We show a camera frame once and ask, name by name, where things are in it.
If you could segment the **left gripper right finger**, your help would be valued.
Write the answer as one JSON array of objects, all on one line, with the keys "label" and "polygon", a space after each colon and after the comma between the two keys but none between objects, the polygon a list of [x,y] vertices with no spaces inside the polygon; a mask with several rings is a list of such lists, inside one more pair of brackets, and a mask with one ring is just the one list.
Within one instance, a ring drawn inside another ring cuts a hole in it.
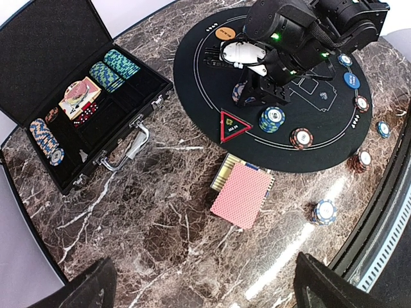
[{"label": "left gripper right finger", "polygon": [[293,280],[296,307],[410,307],[388,303],[353,286],[308,253],[297,255]]}]

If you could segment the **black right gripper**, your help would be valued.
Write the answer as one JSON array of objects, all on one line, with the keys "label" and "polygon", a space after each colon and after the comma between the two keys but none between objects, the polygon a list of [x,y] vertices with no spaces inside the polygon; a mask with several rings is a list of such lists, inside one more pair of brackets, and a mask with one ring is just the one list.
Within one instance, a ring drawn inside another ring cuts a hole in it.
[{"label": "black right gripper", "polygon": [[321,26],[323,20],[318,1],[256,1],[251,6],[243,33],[247,40],[268,48],[259,61],[267,73],[248,74],[240,104],[286,105],[290,102],[287,84],[292,80],[334,78],[329,59],[332,39]]}]

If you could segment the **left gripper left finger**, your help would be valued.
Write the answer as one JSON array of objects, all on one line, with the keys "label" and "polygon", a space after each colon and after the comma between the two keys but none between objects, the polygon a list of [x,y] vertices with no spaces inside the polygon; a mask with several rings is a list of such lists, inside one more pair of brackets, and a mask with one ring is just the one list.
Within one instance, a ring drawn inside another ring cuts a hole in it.
[{"label": "left gripper left finger", "polygon": [[113,307],[117,272],[111,258],[101,258],[67,285],[32,307]]}]

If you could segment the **blue small blind button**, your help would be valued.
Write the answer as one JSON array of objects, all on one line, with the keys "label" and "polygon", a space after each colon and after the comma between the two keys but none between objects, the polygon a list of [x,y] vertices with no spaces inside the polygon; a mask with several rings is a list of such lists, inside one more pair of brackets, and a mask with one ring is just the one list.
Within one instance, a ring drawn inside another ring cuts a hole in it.
[{"label": "blue small blind button", "polygon": [[349,88],[354,90],[359,89],[361,86],[359,78],[350,72],[344,73],[344,81]]}]

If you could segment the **orange big blind button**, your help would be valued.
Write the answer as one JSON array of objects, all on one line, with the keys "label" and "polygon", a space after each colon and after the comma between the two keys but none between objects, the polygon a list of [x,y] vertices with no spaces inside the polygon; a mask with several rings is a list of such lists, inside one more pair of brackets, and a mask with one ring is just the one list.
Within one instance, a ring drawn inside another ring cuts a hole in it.
[{"label": "orange big blind button", "polygon": [[215,30],[215,35],[222,41],[228,41],[236,37],[236,32],[230,27],[222,26]]}]

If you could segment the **white-blue chip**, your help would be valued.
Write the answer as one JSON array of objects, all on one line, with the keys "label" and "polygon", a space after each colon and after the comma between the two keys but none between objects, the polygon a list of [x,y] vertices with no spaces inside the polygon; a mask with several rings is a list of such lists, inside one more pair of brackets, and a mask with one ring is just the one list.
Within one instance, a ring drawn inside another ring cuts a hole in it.
[{"label": "white-blue chip", "polygon": [[242,106],[242,107],[245,106],[244,103],[240,104],[240,98],[241,98],[241,94],[242,94],[242,92],[243,92],[246,84],[247,84],[247,81],[237,83],[237,84],[234,86],[233,90],[232,90],[232,100],[233,100],[233,101],[235,102],[235,104],[238,105],[238,106]]}]

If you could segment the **blue chip stack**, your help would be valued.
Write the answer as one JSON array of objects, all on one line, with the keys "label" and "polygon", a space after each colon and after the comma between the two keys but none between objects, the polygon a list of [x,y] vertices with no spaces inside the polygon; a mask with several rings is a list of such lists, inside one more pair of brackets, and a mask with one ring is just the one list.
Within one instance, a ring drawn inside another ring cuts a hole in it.
[{"label": "blue chip stack", "polygon": [[331,200],[321,200],[311,212],[311,222],[319,226],[327,226],[337,219],[337,208]]}]

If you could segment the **blue-green chip stack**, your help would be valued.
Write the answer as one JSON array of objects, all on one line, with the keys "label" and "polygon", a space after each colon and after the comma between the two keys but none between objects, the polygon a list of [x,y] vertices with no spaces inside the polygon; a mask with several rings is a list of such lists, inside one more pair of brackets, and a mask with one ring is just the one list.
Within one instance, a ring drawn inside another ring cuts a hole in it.
[{"label": "blue-green chip stack", "polygon": [[390,127],[385,121],[379,121],[376,129],[382,138],[387,139],[390,137]]}]

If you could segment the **red chip stack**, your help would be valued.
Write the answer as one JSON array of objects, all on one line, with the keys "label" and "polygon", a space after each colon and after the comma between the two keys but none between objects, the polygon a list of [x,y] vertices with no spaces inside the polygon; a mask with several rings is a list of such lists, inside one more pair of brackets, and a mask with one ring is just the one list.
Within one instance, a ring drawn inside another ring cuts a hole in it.
[{"label": "red chip stack", "polygon": [[370,170],[371,164],[371,154],[365,150],[358,150],[352,157],[347,160],[348,168],[357,173],[364,173]]}]

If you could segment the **red-backed playing card deck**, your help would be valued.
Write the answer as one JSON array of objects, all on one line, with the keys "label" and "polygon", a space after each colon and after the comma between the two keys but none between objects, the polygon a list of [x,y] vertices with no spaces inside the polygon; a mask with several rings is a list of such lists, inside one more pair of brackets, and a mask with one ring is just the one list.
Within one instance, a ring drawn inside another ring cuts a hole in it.
[{"label": "red-backed playing card deck", "polygon": [[274,177],[265,171],[236,163],[211,206],[211,212],[244,230],[251,229]]}]

